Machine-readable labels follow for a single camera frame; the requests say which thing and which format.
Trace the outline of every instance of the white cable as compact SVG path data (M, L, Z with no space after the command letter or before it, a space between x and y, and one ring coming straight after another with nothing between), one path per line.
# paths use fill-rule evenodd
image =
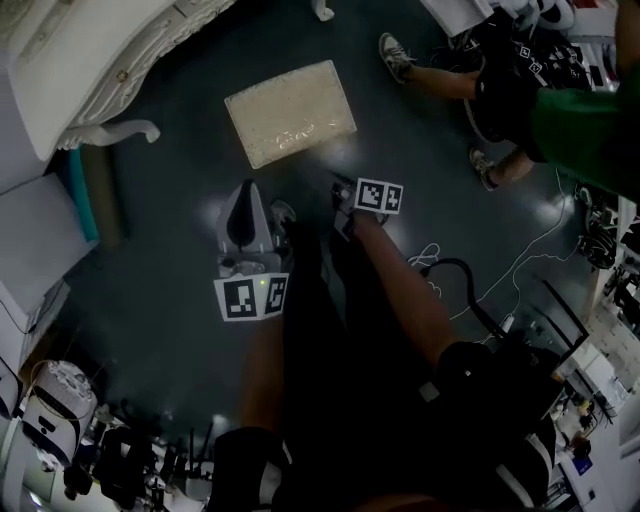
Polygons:
M434 254L426 254L426 252L431 247L435 247L436 248L436 252ZM436 244L436 243L430 243L424 249L422 249L422 252L420 252L420 254L418 254L418 256L412 256L407 261L408 261L409 265L411 265L412 267L415 267L416 265L422 265L423 267L430 267L431 265L433 265L433 262L425 263L424 260L435 260L435 261L438 261L438 255L439 254L440 254L440 246L438 244ZM427 281L427 282L431 285L431 288L433 288L433 291L438 294L438 298L441 299L442 298L442 288L440 288L439 286L436 286L431 281Z
M576 246L573 248L573 251L571 251L571 253L569 253L569 256L567 256L566 258L561 258L560 256L550 256L549 254L536 254L533 256L529 256L526 260L524 260L522 263L520 263L520 265L518 265L518 267L513 271L513 276L512 276L512 281L513 281L513 286L515 286L516 290L518 290L518 302L516 303L516 307L513 308L513 310L511 311L511 313L509 313L510 315L513 315L516 312L516 309L518 309L518 307L520 307L520 287L516 284L516 273L518 272L518 270L520 270L520 268L527 263L527 261L535 259L535 258L549 258L551 260L558 260L561 263L564 263L565 261L567 261L569 258L571 258L571 256L573 256L576 251L578 250L578 247L580 246L580 242L578 242L576 244Z
M511 265L511 267L509 267L509 270L507 270L504 275L498 279L495 283L493 283L493 285L491 286L491 288L489 288L485 294L480 297L476 302L481 302L485 299L485 297L487 295L489 295L489 293L491 293L491 290L493 290L496 286L498 286L502 280L507 277L511 271L515 268L516 264L518 263L518 261L520 260L520 258L522 258L529 249L531 249L531 246L533 244L535 244L536 242L542 240L545 236L549 235L550 233L552 233L553 231L556 230L556 228L560 225L560 223L562 222L562 218L564 217L564 209L565 209L565 205L566 205L566 197L564 195L564 192L562 191L562 185L560 184L560 174L558 173L558 169L556 169L556 179L558 180L558 190L560 191L560 195L562 196L562 210L560 211L560 218L558 219L558 222L556 222L551 228L549 228L547 231L545 231L542 235L540 235L538 238L535 238L534 240L532 240L531 242L529 242L529 245L527 245L527 247L524 249L524 251L522 251L520 253L520 255L513 261L513 264ZM548 256L545 254L540 254L538 256L531 256L529 257L527 260L525 260L524 263L526 263L527 261L529 261L529 259L533 258L533 257L542 257L542 256L547 256L549 258L551 258L552 256ZM467 306L463 311L461 311L460 313L458 313L457 315L453 315L449 320L455 320L456 318L464 315L467 311L469 311L469 309L471 309L469 306Z
M504 315L504 318L502 320L500 320L500 323L498 324L500 327L502 327L502 325L504 324L504 321L509 317L509 315L512 315L513 313L507 313L506 315ZM477 341L472 341L471 343L480 343L480 344L484 344L486 343L490 338L494 338L493 334L489 334L487 335L486 338L484 338L483 340L477 340Z

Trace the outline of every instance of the dark gray floor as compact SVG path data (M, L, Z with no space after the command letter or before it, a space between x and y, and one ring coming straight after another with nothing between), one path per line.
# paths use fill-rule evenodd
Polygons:
M382 32L396 34L416 56L444 42L420 2L336 3L336 18L322 24L307 0L238 0L156 64L126 113L157 123L162 136L153 145L136 137L114 146L130 240L102 254L99 266L88 260L70 273L69 307L86 317L76 343L107 362L107 399L127 397L164 414L174 433L189 425L204 430L213 413L233 415L252 327L220 319L212 219L244 178L254 177L267 198L289 201L325 235L332 222L327 171L401 183L402 215L388 230L402 252L410 256L437 242L441 256L471 265L479 295L560 214L553 169L540 166L515 186L487 193L467 162L468 147L478 140L462 104L403 90L389 76L378 56ZM224 98L325 59L335 63L358 132L253 172ZM489 152L498 158L509 149L503 144ZM563 177L562 183L571 194L572 182ZM570 205L562 226L530 254L569 254L579 217ZM549 277L578 308L588 272L579 257L566 264L538 259L518 273L518 282L528 297L540 286L532 276ZM462 310L464 283L456 271L438 270L434 280L452 314ZM331 288L341 303L335 277ZM508 276L484 305L499 320L515 301ZM523 299L520 311L527 308ZM471 314L456 326L465 339L486 335Z

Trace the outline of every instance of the foot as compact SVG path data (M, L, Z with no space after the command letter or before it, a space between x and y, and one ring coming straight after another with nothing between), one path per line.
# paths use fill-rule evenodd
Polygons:
M482 151L478 148L471 148L469 150L469 162L478 173L480 181L489 192L495 190L498 185L491 181L489 172L495 168L495 164L489 160Z
M382 57L396 82L406 84L407 80L404 75L411 69L416 59L409 57L409 54L404 51L400 43L389 33L382 34L380 37L380 57Z

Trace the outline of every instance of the bare leg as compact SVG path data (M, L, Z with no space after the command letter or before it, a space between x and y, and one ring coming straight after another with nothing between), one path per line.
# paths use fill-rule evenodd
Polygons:
M459 340L445 307L374 216L356 211L353 233L378 273L400 327L435 369L442 353Z
M244 370L240 424L281 435L284 397L282 316L258 322Z
M529 174L534 162L521 148L514 149L496 167L487 172L489 179L497 186L508 185Z
M411 66L402 74L402 78L441 98L473 100L476 97L476 80L479 74L480 71L452 73L442 69Z

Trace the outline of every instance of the person's leg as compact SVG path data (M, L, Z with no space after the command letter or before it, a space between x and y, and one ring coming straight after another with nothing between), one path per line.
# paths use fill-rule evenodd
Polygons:
M361 244L334 233L330 249L345 287L348 339L344 356L357 368L360 380L373 378L394 393L417 390L428 380L429 367L400 327Z
M258 322L243 371L240 425L282 435L282 316Z
M435 96L453 100L472 100L476 96L479 71L452 73L415 66L415 59L409 57L391 34L383 34L380 38L380 56L393 77L401 84L412 82Z
M299 223L285 224L293 249L283 309L284 434L292 456L319 456L329 437L321 417L344 413L345 329L321 277L317 236Z
M469 160L487 190L518 181L529 174L535 164L522 148L514 149L498 165L488 160L478 148L471 148Z
M407 82L415 83L429 93L450 100L472 100L476 97L476 81L480 71L453 73L443 69L411 66L404 74Z

